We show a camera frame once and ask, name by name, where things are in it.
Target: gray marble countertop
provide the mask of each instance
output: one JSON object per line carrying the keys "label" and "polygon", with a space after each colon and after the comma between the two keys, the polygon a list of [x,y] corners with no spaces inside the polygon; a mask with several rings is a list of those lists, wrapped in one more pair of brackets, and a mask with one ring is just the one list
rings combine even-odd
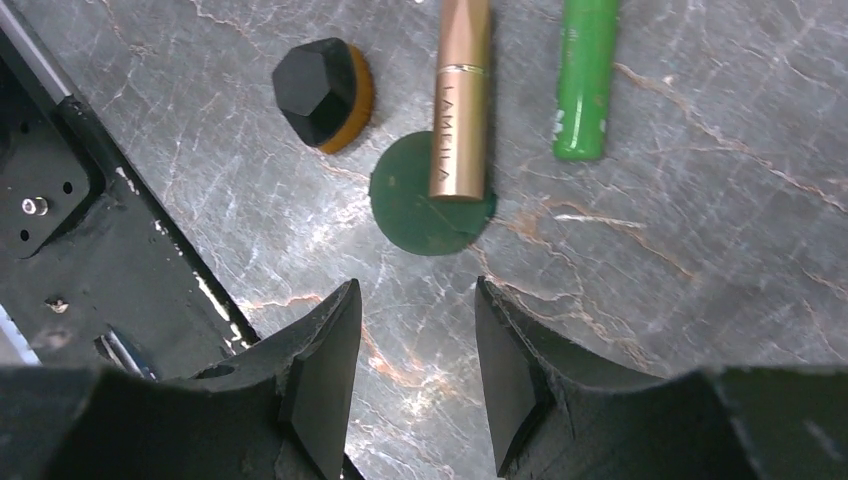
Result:
{"label": "gray marble countertop", "polygon": [[[549,153],[559,0],[494,0],[494,223],[408,255],[368,174],[430,128],[436,0],[18,0],[256,328],[350,277],[364,295],[347,451],[372,479],[489,479],[479,274],[589,349],[661,375],[848,358],[848,3],[623,0],[608,158]],[[270,72],[338,36],[377,104],[353,148],[304,148]]]}

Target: dark green disc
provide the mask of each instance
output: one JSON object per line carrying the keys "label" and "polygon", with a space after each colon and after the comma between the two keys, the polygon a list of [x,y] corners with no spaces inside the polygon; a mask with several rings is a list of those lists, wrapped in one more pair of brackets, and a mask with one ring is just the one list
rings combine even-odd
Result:
{"label": "dark green disc", "polygon": [[433,132],[407,135],[380,157],[371,174],[371,211],[393,244],[416,255],[448,255],[473,242],[495,214],[495,195],[452,203],[428,197]]}

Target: silver screw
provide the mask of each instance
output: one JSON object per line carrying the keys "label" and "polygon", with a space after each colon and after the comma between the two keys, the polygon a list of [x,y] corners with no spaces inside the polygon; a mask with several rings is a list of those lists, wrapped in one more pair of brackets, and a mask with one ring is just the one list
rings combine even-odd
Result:
{"label": "silver screw", "polygon": [[23,202],[21,202],[21,209],[27,215],[47,215],[47,200],[43,197],[35,197],[35,198],[25,198]]}

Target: green tube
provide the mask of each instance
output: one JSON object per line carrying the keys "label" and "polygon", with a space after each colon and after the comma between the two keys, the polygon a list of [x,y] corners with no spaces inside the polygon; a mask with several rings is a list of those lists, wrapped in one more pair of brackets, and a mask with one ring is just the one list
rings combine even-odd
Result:
{"label": "green tube", "polygon": [[592,160],[604,152],[618,0],[565,0],[554,155]]}

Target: gold lipstick tube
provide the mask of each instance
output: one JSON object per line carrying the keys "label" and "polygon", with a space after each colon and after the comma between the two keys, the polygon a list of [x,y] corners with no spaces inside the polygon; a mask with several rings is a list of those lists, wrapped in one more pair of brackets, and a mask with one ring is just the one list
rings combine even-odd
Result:
{"label": "gold lipstick tube", "polygon": [[489,0],[442,0],[430,198],[480,201],[486,178]]}

